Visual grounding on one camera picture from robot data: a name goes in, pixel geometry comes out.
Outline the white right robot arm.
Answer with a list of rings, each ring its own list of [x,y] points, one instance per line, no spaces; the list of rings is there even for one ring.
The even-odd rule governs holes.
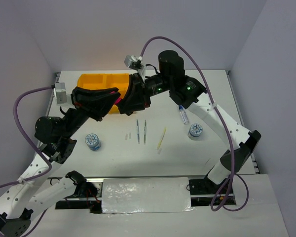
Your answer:
[[[129,86],[117,106],[121,114],[131,115],[151,105],[150,98],[168,91],[170,98],[207,124],[226,144],[227,151],[208,172],[205,189],[216,193],[222,182],[238,172],[257,146],[261,134],[250,131],[234,120],[217,103],[211,101],[209,90],[197,79],[185,74],[184,60],[173,50],[159,54],[159,72],[144,78],[146,67],[142,57],[126,56],[125,65],[136,71],[129,76]]]

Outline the yellow clear pen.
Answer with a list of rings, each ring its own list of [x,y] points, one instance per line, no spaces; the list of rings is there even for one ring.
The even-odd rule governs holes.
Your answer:
[[[161,144],[162,144],[162,141],[163,141],[163,139],[164,139],[164,136],[165,136],[166,130],[167,130],[167,127],[164,127],[164,129],[163,129],[163,131],[162,131],[162,134],[161,134],[161,137],[160,137],[160,139],[159,139],[159,142],[158,142],[158,144],[157,144],[157,150],[159,150],[160,147],[161,147]]]

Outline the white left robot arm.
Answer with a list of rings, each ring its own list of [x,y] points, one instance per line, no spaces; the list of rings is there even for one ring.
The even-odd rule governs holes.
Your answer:
[[[18,105],[26,91],[15,101],[13,116],[20,133],[35,150],[37,156],[16,181],[2,185],[0,196],[0,237],[26,237],[34,229],[32,221],[40,221],[47,209],[70,195],[81,197],[86,193],[87,181],[77,171],[71,171],[55,185],[41,191],[49,175],[59,169],[72,154],[76,145],[73,135],[88,119],[101,121],[113,105],[120,102],[118,88],[88,90],[76,87],[66,95],[69,108],[62,117],[44,116],[35,123],[35,137],[40,146],[30,140],[18,116]]]

